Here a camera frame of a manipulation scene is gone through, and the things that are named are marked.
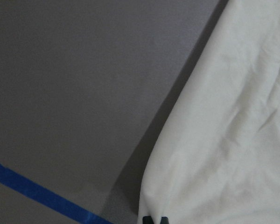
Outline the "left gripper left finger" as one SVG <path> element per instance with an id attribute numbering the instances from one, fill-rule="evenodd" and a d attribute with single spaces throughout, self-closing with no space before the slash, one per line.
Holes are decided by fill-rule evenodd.
<path id="1" fill-rule="evenodd" d="M 143 224 L 154 224 L 153 219 L 151 216 L 144 216 L 142 218 L 142 223 Z"/>

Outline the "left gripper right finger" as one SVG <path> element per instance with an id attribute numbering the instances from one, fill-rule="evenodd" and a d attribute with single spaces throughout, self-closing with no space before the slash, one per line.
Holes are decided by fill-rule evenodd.
<path id="1" fill-rule="evenodd" d="M 169 224 L 169 219 L 168 219 L 168 217 L 162 217 L 162 218 L 161 218 L 161 221 L 160 221 L 160 224 Z"/>

